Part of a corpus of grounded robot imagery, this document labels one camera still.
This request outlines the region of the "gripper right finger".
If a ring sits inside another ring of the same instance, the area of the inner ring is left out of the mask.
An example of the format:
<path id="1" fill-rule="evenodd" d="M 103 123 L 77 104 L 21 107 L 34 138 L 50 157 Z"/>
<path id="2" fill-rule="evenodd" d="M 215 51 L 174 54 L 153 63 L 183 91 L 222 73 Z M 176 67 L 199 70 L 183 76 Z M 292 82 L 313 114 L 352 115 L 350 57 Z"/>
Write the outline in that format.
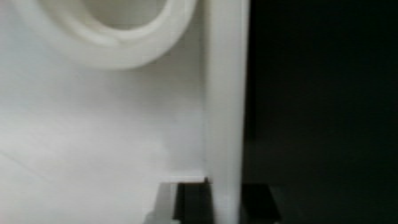
<path id="1" fill-rule="evenodd" d="M 281 224 L 281 212 L 267 184 L 242 185 L 240 224 Z"/>

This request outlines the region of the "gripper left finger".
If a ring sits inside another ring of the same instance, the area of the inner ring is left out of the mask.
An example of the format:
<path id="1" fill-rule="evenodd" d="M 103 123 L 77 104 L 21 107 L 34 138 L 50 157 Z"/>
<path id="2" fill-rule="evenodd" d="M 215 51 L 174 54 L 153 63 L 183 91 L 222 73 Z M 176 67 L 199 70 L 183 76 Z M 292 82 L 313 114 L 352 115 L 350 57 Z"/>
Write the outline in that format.
<path id="1" fill-rule="evenodd" d="M 212 224 L 208 179 L 160 184 L 155 207 L 142 224 Z"/>

